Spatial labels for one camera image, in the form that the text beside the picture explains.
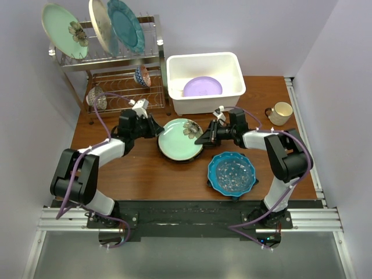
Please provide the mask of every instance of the white wall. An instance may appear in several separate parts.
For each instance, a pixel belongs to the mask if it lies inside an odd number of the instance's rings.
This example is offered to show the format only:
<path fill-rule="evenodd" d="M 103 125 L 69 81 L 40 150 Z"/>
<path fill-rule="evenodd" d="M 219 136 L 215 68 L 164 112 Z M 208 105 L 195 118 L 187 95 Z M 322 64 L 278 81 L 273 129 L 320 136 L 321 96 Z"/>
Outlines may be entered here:
<path fill-rule="evenodd" d="M 89 0 L 49 0 L 89 19 Z M 159 14 L 166 56 L 231 51 L 243 74 L 294 76 L 337 0 L 125 0 Z"/>
<path fill-rule="evenodd" d="M 360 279 L 371 278 L 372 2 L 339 0 L 295 77 L 325 197 Z"/>
<path fill-rule="evenodd" d="M 78 107 L 48 56 L 45 0 L 2 2 L 0 25 L 0 278 L 20 278 Z"/>

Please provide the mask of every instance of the gray floor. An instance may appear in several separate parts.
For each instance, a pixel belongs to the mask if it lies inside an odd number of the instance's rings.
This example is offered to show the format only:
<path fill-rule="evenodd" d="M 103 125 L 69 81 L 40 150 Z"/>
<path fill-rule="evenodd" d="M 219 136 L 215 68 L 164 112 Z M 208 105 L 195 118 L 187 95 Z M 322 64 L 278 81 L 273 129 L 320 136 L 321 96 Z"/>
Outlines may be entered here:
<path fill-rule="evenodd" d="M 331 232 L 288 232 L 273 253 L 248 241 L 143 238 L 99 248 L 97 232 L 49 232 L 35 279 L 345 278 Z"/>

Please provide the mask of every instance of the blue plate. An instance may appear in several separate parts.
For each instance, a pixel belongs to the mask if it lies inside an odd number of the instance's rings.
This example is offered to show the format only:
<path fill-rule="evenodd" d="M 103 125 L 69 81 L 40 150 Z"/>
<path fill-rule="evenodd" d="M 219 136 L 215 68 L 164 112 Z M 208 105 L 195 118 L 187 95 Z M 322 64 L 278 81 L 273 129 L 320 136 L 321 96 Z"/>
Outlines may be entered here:
<path fill-rule="evenodd" d="M 145 36 L 132 10 L 120 0 L 107 3 L 108 14 L 118 39 L 132 52 L 144 52 Z"/>
<path fill-rule="evenodd" d="M 256 171 L 247 157 L 237 152 L 223 152 L 208 165 L 208 180 L 225 196 L 240 197 L 256 182 Z"/>

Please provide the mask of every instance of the white plastic container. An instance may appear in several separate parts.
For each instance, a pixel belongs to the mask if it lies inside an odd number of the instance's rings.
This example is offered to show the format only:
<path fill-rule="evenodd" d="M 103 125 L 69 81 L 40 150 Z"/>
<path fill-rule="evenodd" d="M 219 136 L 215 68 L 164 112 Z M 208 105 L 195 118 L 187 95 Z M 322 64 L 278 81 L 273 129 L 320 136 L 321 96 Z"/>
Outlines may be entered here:
<path fill-rule="evenodd" d="M 221 95 L 183 97 L 187 82 L 208 76 L 222 85 Z M 245 92 L 238 58 L 232 52 L 174 55 L 167 60 L 169 96 L 178 115 L 213 112 L 219 106 L 235 106 Z"/>

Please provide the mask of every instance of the beige mug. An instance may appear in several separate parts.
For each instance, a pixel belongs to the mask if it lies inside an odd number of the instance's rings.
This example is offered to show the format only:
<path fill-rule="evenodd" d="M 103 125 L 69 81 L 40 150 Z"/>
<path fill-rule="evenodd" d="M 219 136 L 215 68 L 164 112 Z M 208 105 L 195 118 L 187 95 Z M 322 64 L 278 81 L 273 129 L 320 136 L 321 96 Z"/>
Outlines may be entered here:
<path fill-rule="evenodd" d="M 282 126 L 293 114 L 293 108 L 289 103 L 279 102 L 273 108 L 265 109 L 265 115 L 276 126 Z"/>

